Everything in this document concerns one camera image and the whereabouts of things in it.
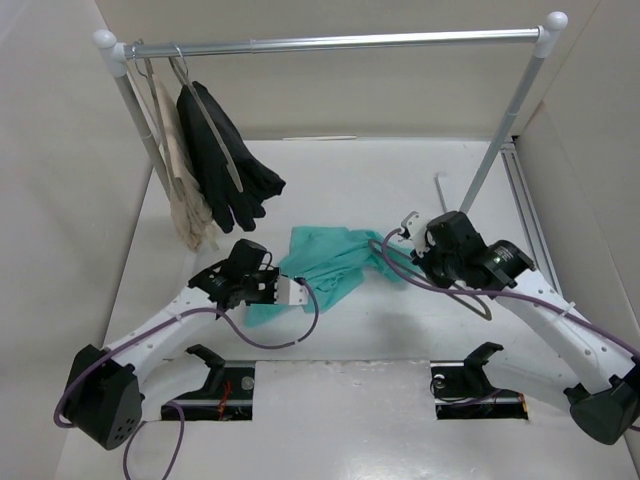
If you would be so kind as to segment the metal clothes hanger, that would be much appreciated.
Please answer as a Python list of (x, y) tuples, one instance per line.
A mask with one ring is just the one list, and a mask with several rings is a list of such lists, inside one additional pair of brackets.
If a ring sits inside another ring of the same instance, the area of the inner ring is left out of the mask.
[[(369, 239), (368, 247), (373, 255), (379, 259), (389, 271), (392, 271), (392, 275), (397, 279), (405, 280), (409, 284), (426, 289), (427, 291), (431, 291), (436, 287), (435, 283), (429, 280), (426, 274), (412, 263), (412, 257), (407, 249), (389, 245), (386, 247), (387, 254), (383, 255), (383, 242), (378, 239)], [(446, 293), (446, 296), (484, 321), (491, 321), (493, 319), (491, 308), (484, 300), (476, 294), (456, 295), (456, 292), (461, 291), (464, 291), (464, 288), (454, 284), (452, 289)]]

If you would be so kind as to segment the teal t shirt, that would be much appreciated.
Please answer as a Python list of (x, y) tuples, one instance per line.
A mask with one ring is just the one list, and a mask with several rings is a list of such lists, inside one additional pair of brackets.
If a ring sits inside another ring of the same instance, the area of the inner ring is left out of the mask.
[(278, 264), (289, 277), (302, 277), (311, 286), (322, 313), (334, 307), (375, 270), (392, 283), (402, 279), (377, 256), (369, 242), (384, 237), (368, 229), (296, 226), (291, 230), (289, 254)]

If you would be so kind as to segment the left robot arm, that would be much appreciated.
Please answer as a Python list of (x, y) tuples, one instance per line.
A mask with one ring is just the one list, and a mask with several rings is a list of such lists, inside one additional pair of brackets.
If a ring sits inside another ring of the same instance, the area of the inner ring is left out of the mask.
[(304, 286), (267, 268), (268, 251), (247, 239), (229, 256), (195, 274), (169, 304), (123, 338), (98, 348), (88, 345), (74, 357), (56, 420), (77, 428), (105, 450), (122, 445), (144, 417), (151, 400), (143, 385), (184, 341), (242, 303), (299, 305)]

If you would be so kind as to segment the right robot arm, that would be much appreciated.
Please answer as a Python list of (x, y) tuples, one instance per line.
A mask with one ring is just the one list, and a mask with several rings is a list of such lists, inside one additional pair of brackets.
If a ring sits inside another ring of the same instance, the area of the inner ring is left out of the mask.
[(615, 444), (639, 418), (639, 352), (582, 316), (513, 243), (488, 245), (468, 216), (450, 211), (428, 220), (410, 213), (401, 235), (412, 262), (449, 293), (484, 295), (523, 321), (546, 346), (527, 353), (517, 341), (485, 343), (469, 354), (462, 381), (473, 393), (512, 390), (566, 412), (593, 440)]

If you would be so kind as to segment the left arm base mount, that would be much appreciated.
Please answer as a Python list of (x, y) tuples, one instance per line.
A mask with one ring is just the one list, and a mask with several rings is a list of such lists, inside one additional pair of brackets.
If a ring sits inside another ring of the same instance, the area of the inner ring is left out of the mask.
[(196, 366), (207, 368), (207, 375), (198, 387), (184, 391), (172, 399), (181, 407), (187, 421), (232, 422), (250, 421), (253, 417), (253, 397), (256, 363), (226, 361), (209, 348), (196, 344), (185, 350)]

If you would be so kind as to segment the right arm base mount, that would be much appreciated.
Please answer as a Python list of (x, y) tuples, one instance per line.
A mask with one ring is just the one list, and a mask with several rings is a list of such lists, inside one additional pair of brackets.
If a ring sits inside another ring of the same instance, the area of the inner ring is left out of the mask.
[(494, 387), (483, 370), (502, 350), (501, 345), (486, 342), (463, 360), (430, 363), (429, 389), (437, 420), (529, 420), (524, 396)]

